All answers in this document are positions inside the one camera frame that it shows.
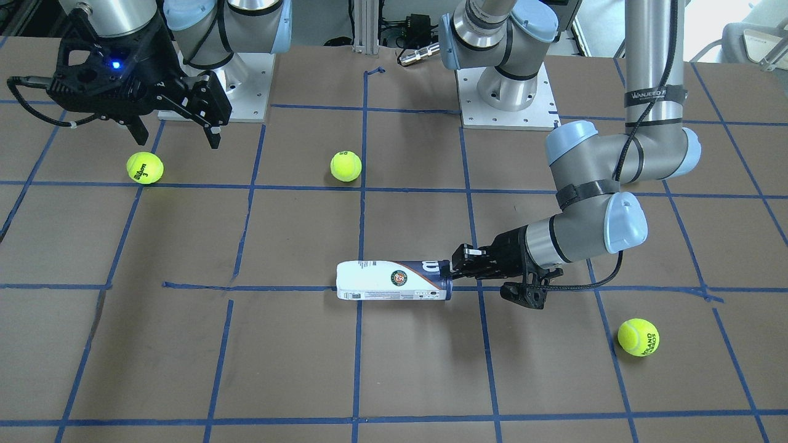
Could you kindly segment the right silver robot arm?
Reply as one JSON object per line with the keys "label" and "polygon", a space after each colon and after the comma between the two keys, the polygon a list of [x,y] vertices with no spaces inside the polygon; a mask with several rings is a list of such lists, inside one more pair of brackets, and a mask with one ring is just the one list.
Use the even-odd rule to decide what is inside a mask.
{"label": "right silver robot arm", "polygon": [[46,92],[63,109],[126,126],[148,139],[142,117],[172,111],[203,129],[209,146],[233,106],[219,70],[241,53],[288,51],[288,1],[62,1],[73,26]]}

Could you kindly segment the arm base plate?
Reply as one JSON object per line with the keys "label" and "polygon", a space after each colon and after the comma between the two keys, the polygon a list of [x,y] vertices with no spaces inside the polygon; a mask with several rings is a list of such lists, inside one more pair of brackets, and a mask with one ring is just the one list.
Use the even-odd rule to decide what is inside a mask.
{"label": "arm base plate", "polygon": [[262,122],[268,109],[268,96],[273,80],[276,54],[268,53],[234,53],[228,56],[220,51],[209,54],[209,58],[199,56],[197,61],[203,64],[206,60],[218,62],[227,59],[227,63],[214,68],[219,77],[227,98],[233,107],[229,121],[231,122]]}
{"label": "arm base plate", "polygon": [[462,68],[456,79],[464,128],[549,132],[560,126],[545,64],[525,81],[506,78],[495,67]]}

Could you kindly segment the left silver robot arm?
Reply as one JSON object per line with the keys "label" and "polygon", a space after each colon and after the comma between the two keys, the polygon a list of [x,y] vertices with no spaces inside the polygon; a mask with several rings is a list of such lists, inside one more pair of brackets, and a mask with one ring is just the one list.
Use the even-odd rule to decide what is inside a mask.
{"label": "left silver robot arm", "polygon": [[[464,245],[447,273],[455,279],[502,279],[548,271],[642,244],[644,211],[622,185],[664,180],[692,171],[698,136],[682,124],[683,1],[625,3],[624,134],[600,135],[589,121],[553,129],[545,154],[559,212],[496,236],[479,249]],[[464,1],[439,24],[446,68],[483,67],[479,90],[498,109],[504,90],[534,87],[557,33],[554,11],[538,1]]]}

